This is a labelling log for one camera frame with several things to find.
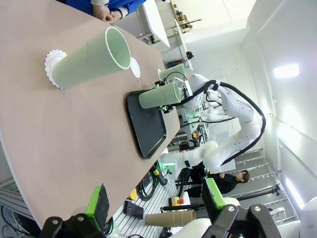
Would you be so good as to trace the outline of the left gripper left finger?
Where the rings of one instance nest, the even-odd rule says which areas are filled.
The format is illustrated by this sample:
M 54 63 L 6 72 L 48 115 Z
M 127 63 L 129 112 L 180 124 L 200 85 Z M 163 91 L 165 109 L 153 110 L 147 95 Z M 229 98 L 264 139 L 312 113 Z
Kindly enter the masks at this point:
M 68 220 L 49 217 L 41 230 L 41 238 L 104 238 L 103 228 L 107 221 L 109 200 L 105 186 L 96 186 L 83 213 L 72 215 Z

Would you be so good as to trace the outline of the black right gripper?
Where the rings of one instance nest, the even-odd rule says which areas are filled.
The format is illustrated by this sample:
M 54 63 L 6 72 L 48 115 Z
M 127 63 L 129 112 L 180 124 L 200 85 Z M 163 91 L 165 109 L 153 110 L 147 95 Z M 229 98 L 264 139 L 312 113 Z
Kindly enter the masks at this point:
M 164 81 L 157 81 L 155 82 L 155 87 L 162 87 L 165 85 L 165 82 Z M 183 101 L 185 99 L 187 99 L 188 95 L 187 95 L 187 89 L 182 89 L 180 91 L 180 95 L 181 95 L 181 103 L 183 103 Z M 162 111 L 164 114 L 168 114 L 170 113 L 171 111 L 173 111 L 173 106 L 171 105 L 165 105 L 165 106 L 162 106 L 162 107 L 159 107 L 159 110 Z

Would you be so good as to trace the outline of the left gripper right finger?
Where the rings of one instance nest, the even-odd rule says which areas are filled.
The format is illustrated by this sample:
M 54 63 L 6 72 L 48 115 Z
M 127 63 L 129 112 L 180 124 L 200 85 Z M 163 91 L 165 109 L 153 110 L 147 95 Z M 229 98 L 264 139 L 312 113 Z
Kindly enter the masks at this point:
M 244 238 L 280 238 L 269 210 L 263 204 L 254 204 L 248 209 L 226 204 L 212 178 L 204 178 L 202 199 L 211 225 L 204 238 L 228 238 L 241 235 Z

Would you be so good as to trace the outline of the person's left hand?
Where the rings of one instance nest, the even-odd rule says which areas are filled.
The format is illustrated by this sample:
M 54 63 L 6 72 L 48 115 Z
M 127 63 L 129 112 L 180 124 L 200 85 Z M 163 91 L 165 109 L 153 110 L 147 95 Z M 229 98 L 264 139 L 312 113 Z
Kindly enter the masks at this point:
M 111 11 L 108 16 L 108 23 L 113 24 L 114 22 L 120 20 L 122 18 L 122 13 L 119 10 Z

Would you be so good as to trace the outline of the person's right hand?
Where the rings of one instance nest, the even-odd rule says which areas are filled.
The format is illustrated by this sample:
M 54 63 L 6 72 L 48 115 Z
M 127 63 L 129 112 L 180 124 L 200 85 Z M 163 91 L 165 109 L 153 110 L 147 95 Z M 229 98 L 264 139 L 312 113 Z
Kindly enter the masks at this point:
M 92 5 L 93 6 L 93 16 L 104 22 L 113 20 L 110 10 L 105 5 Z

